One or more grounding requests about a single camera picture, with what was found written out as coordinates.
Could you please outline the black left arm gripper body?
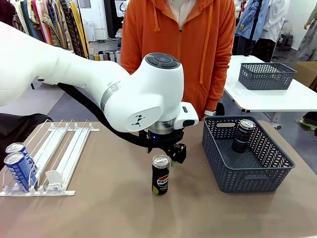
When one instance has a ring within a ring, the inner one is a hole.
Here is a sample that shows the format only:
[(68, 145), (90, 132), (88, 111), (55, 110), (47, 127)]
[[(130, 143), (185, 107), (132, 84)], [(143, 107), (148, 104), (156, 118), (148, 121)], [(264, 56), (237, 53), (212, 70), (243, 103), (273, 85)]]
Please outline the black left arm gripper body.
[(176, 142), (152, 141), (148, 143), (148, 153), (153, 148), (162, 150), (172, 161), (182, 164), (186, 159), (186, 145)]

